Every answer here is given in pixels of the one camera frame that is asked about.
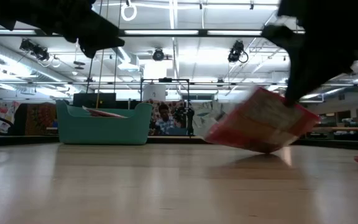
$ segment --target gymnastic ring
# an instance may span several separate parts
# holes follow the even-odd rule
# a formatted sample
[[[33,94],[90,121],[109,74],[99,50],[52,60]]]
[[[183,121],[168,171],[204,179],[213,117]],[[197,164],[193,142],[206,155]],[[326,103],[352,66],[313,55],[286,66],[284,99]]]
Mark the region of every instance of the gymnastic ring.
[[[125,9],[130,8],[130,7],[134,9],[134,13],[133,13],[133,15],[132,15],[130,18],[128,18],[127,16],[125,16]],[[135,17],[136,17],[136,15],[137,15],[137,8],[136,8],[136,6],[131,5],[131,6],[122,6],[122,7],[121,7],[121,16],[122,16],[122,18],[123,18],[125,21],[134,20]]]

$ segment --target person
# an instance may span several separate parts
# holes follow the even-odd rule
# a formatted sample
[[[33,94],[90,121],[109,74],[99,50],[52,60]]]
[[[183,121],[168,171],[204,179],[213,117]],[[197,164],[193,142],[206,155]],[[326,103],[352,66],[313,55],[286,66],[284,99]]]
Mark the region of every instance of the person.
[[[175,128],[175,121],[173,117],[170,116],[169,107],[166,104],[161,104],[158,107],[158,112],[160,112],[160,118],[157,120],[155,125],[159,129],[159,133],[162,135],[169,135],[169,130]]]

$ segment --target black monitor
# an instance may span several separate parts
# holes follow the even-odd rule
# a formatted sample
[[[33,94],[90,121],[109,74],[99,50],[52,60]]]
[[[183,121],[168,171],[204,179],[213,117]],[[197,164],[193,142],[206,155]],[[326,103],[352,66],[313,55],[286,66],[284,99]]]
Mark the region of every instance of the black monitor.
[[[97,93],[77,93],[74,94],[73,106],[87,108],[95,108],[96,100],[98,99]],[[116,94],[115,93],[100,93],[98,108],[115,108],[116,107]]]

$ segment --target wooden floor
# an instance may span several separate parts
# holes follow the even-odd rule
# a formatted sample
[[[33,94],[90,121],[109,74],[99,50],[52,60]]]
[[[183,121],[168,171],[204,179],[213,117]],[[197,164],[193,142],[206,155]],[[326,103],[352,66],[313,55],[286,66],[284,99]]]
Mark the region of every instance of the wooden floor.
[[[0,223],[358,223],[358,151],[0,147]]]

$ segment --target spotlight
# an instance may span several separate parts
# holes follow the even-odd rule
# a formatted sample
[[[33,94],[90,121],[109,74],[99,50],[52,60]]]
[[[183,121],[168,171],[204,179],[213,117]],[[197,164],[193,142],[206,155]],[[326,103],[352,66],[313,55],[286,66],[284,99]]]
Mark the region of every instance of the spotlight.
[[[245,61],[240,60],[242,54],[247,56],[247,60]],[[233,48],[230,50],[227,60],[231,63],[235,63],[235,62],[246,63],[248,62],[248,59],[249,59],[248,54],[244,51],[244,44],[242,43],[241,40],[237,40],[236,43],[234,43]]]
[[[162,49],[155,49],[155,52],[153,54],[153,60],[156,62],[161,62],[164,60],[164,52],[162,52]]]
[[[29,39],[22,40],[22,43],[20,44],[19,48],[26,53],[29,52],[31,55],[36,57],[37,60],[40,60],[42,62],[46,62],[50,58],[49,53],[48,53],[48,48],[41,47],[38,44],[34,44]]]
[[[218,83],[224,83],[223,78],[218,78]]]

